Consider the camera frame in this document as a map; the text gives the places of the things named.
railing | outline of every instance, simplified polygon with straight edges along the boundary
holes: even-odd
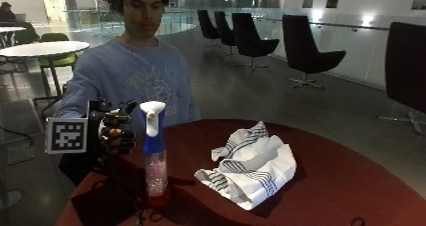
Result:
[[[328,74],[383,89],[385,88],[385,53],[391,23],[400,21],[426,25],[426,18],[424,17],[341,15],[321,14],[319,12],[307,14],[284,11],[278,8],[204,9],[210,11],[214,23],[214,12],[224,11],[231,26],[232,13],[252,13],[256,18],[255,22],[260,36],[266,39],[280,39],[279,47],[272,56],[283,60],[287,60],[283,25],[280,23],[283,14],[308,15],[320,51],[345,50],[348,52],[340,66],[331,70]],[[168,8],[158,34],[184,31],[198,25],[196,9]],[[94,35],[118,34],[123,32],[123,20],[108,22],[101,19],[98,22],[91,23],[89,28],[91,28]]]
[[[116,35],[124,31],[123,16],[110,10],[67,10],[71,31],[91,31],[94,36]],[[195,28],[191,10],[168,9],[158,35],[178,33]]]

red table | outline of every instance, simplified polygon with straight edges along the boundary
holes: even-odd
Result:
[[[171,197],[163,208],[143,210],[143,225],[347,226],[357,216],[368,226],[426,225],[425,199],[379,164],[339,143],[271,123],[266,123],[270,135],[294,150],[295,178],[252,211],[222,197],[194,174],[218,166],[211,150],[226,145],[238,129],[256,123],[202,120],[166,129]],[[135,225],[132,198],[146,192],[142,150],[111,162],[118,180],[91,173],[57,225]]]

chair leg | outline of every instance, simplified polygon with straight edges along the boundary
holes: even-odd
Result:
[[[230,53],[227,53],[227,56],[232,56],[232,55],[235,55],[235,54],[238,54],[238,52],[235,52],[235,51],[232,50],[232,46],[230,46]]]
[[[252,57],[252,63],[251,64],[238,64],[236,67],[247,67],[251,68],[252,71],[258,68],[270,68],[268,65],[255,65],[255,58]]]
[[[409,109],[408,110],[409,118],[393,118],[388,116],[377,116],[377,118],[389,120],[389,121],[396,121],[396,122],[412,123],[417,136],[424,136],[421,124],[426,125],[426,122],[417,120],[417,116],[420,115],[420,113],[421,113],[420,111]]]
[[[325,89],[324,86],[321,86],[321,85],[315,83],[316,80],[308,79],[308,74],[307,73],[304,74],[304,79],[303,80],[302,79],[291,79],[291,78],[288,78],[288,80],[291,80],[291,81],[298,83],[298,84],[294,84],[294,86],[292,86],[294,89],[295,88],[307,87],[307,86],[314,86],[314,87],[316,87],[319,89]]]
[[[19,60],[18,64],[25,64],[26,72],[29,72],[27,59],[26,59],[26,58],[22,58],[22,59]]]
[[[215,43],[215,39],[212,39],[212,43],[204,44],[204,46],[206,46],[206,47],[222,47],[220,44],[216,44],[216,43]]]

black chair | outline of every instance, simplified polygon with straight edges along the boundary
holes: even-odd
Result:
[[[198,10],[199,22],[202,27],[203,36],[212,40],[211,44],[204,44],[207,47],[220,47],[219,44],[215,44],[215,39],[219,39],[218,28],[214,26],[210,12],[207,10]]]
[[[232,22],[239,53],[252,57],[251,64],[238,66],[250,66],[252,70],[255,70],[255,68],[268,68],[270,66],[267,65],[255,65],[255,58],[274,53],[280,40],[262,39],[251,13],[234,13]]]
[[[320,52],[311,30],[308,16],[283,16],[283,35],[290,67],[304,72],[304,79],[290,79],[298,82],[294,88],[315,86],[316,80],[308,80],[308,74],[321,73],[336,68],[347,51]]]
[[[380,119],[409,122],[416,133],[423,135],[421,122],[417,116],[426,113],[426,26],[393,22],[389,29],[385,81],[388,97],[408,106],[409,117],[393,118],[379,116]]]
[[[232,50],[232,47],[238,46],[238,43],[235,39],[235,33],[230,27],[224,11],[215,11],[215,20],[222,42],[224,45],[230,46],[230,53],[227,54],[227,56],[234,55],[235,52]]]
[[[41,41],[41,36],[30,22],[17,22],[15,27],[26,28],[26,30],[15,32],[15,44],[31,44]]]

dish towel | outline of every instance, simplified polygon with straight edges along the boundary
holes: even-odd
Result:
[[[264,122],[239,129],[227,146],[212,150],[212,160],[223,158],[219,168],[200,169],[195,176],[246,210],[275,195],[294,178],[296,161],[288,144],[270,137]]]

